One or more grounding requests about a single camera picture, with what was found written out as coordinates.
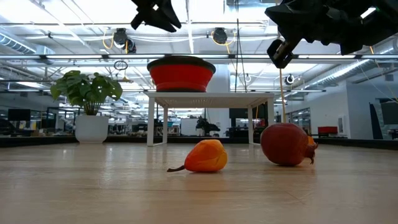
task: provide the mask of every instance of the table leg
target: table leg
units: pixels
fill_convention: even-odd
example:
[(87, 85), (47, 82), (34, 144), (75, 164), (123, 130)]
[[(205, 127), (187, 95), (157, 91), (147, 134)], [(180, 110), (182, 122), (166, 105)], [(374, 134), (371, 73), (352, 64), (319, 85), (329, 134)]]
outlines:
[(167, 115), (169, 114), (169, 109), (167, 107), (163, 107), (163, 142), (167, 143), (167, 133), (168, 133), (168, 126), (167, 126)]
[(249, 118), (249, 144), (253, 144), (253, 109), (251, 107), (248, 108), (248, 118)]
[(269, 98), (267, 102), (268, 109), (268, 126), (275, 124), (275, 116), (274, 116), (274, 99)]
[(147, 146), (154, 146), (154, 114), (155, 114), (155, 98), (149, 98), (148, 109), (148, 132), (147, 132)]

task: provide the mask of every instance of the white planter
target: white planter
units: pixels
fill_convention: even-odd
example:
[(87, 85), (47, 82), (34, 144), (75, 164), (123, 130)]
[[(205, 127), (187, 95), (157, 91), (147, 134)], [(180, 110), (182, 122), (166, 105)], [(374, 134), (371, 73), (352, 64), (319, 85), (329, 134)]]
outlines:
[(108, 135), (107, 116), (78, 116), (75, 136), (82, 144), (101, 144)]

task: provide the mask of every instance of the potted plant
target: potted plant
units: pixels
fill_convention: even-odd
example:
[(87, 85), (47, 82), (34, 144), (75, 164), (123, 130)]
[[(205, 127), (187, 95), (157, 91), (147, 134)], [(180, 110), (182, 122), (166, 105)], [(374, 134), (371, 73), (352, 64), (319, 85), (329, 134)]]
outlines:
[(81, 106), (85, 115), (76, 118), (75, 136), (80, 143), (102, 143), (108, 135), (108, 117), (97, 116), (107, 97), (120, 99), (123, 89), (110, 77), (94, 73), (94, 78), (70, 71), (51, 86), (53, 99), (60, 95), (68, 98), (72, 106)]

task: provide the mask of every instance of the red bowl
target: red bowl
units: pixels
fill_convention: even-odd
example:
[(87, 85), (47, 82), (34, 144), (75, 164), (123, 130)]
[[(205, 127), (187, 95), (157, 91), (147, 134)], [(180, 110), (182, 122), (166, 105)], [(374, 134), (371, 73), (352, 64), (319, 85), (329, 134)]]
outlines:
[(206, 92), (216, 67), (201, 58), (166, 56), (149, 63), (147, 69), (156, 91)]

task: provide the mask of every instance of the white table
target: white table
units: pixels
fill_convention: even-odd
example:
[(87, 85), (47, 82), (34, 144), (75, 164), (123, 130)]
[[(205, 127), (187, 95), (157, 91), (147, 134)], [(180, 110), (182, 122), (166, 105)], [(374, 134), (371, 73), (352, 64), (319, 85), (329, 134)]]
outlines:
[[(169, 108), (247, 108), (249, 144), (253, 141), (252, 109), (268, 102), (268, 124), (274, 124), (274, 94), (272, 93), (145, 93), (149, 97), (147, 145), (167, 143), (167, 115)], [(154, 144), (155, 102), (163, 107), (163, 141)]]

